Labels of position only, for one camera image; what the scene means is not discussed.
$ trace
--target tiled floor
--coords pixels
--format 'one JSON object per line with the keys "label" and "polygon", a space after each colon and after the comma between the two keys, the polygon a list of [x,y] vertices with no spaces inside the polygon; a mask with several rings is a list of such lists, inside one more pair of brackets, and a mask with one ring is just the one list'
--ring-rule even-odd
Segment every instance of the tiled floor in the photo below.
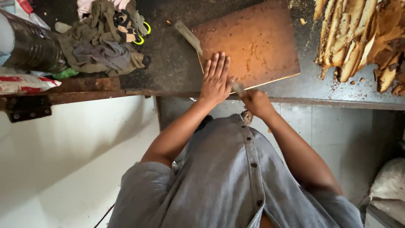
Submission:
{"label": "tiled floor", "polygon": [[[165,128],[193,101],[165,98],[162,103],[162,127]],[[167,105],[173,103],[177,103],[176,111],[167,111]],[[357,205],[367,195],[374,176],[384,162],[386,151],[383,151],[383,145],[393,127],[394,113],[288,103],[273,103],[273,106],[324,159],[340,182],[345,196]],[[243,110],[243,102],[225,101],[215,107],[211,115],[214,118],[226,117]],[[282,157],[273,134],[269,133],[261,119],[254,117],[251,127],[261,132]]]}

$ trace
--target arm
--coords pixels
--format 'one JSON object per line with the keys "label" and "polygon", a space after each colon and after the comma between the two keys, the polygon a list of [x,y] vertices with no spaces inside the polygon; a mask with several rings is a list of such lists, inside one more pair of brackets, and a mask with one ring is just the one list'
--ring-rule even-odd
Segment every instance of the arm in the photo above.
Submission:
{"label": "arm", "polygon": [[141,162],[156,161],[172,166],[203,118],[229,96],[229,64],[230,58],[224,52],[207,62],[199,99],[152,142]]}
{"label": "arm", "polygon": [[291,174],[309,192],[329,190],[342,195],[331,170],[313,148],[275,111],[267,94],[249,90],[246,108],[262,119],[274,135]]}

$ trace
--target cutting board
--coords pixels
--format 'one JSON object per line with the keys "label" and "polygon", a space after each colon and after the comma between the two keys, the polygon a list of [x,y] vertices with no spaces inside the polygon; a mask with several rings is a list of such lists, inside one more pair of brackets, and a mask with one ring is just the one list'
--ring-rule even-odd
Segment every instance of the cutting board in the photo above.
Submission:
{"label": "cutting board", "polygon": [[201,42],[201,65],[224,51],[231,58],[229,75],[237,77],[245,88],[300,73],[286,0],[268,0],[200,24],[192,31]]}

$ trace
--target metal container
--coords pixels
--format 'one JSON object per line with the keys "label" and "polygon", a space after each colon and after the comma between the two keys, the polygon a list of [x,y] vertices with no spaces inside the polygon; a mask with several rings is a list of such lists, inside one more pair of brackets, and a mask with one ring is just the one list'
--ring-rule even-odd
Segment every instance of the metal container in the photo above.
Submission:
{"label": "metal container", "polygon": [[0,66],[48,73],[68,68],[56,33],[1,9],[0,28]]}

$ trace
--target metal hinge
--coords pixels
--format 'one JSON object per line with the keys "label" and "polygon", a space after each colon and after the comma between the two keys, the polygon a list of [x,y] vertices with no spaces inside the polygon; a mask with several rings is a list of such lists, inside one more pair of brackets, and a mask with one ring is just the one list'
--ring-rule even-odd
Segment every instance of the metal hinge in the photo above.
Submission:
{"label": "metal hinge", "polygon": [[52,115],[51,102],[46,95],[8,97],[6,113],[10,122],[33,120]]}

